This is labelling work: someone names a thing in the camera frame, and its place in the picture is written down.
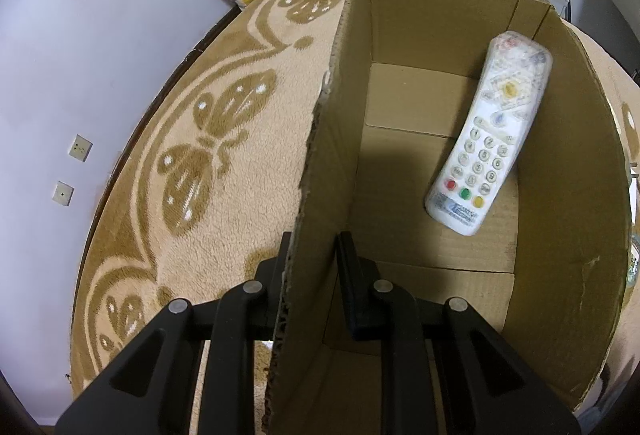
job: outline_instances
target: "white wall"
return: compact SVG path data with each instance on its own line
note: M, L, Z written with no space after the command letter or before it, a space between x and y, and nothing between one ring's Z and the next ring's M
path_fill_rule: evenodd
M640 42L611 0L571 0L571 22L629 73L640 68Z
M0 0L0 368L54 424L71 399L69 330L97 199L134 126L225 0ZM76 133L86 163L67 154ZM76 191L51 200L57 180Z

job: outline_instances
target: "wall outlet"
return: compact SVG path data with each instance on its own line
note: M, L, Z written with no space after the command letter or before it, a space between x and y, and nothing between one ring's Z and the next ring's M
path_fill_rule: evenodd
M69 150L69 155L74 159L84 162L89 156L89 150L91 150L93 145L93 143L87 141L84 137L76 135L76 139Z
M56 191L53 193L53 201L59 203L61 206L68 206L71 201L71 195L73 194L74 189L69 184L58 181Z

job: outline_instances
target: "white remote control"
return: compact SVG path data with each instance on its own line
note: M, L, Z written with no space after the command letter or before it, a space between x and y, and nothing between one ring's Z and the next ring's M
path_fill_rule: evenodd
M545 47L517 32L491 41L465 126L425 198L436 221L476 233L529 132L551 65Z

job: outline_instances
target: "cardboard box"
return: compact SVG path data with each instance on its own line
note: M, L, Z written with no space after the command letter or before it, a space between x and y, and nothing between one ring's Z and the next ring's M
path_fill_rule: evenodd
M490 40L515 30L554 66L478 234L423 198L466 118ZM267 396L270 433L377 434L380 360L344 327L335 235L383 277L465 297L569 407L600 371L630 248L628 164L579 41L542 0L349 0L319 95Z

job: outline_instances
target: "metal screw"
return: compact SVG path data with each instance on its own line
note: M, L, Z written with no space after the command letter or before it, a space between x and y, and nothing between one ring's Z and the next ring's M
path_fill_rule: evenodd
M449 300L450 309L455 310L456 312L464 312L468 306L469 304L464 298L451 298Z
M262 283L260 283L258 280L246 281L244 282L244 285L242 285L242 290L247 294L255 294L262 290Z
M391 289L393 289L393 287L394 284L392 284L388 280L376 280L373 283L373 288L378 292L391 292Z
M189 304L187 303L187 300L178 298L177 300L173 300L171 303L169 303L169 312L171 312L172 314L180 314L181 312L187 310L188 306Z

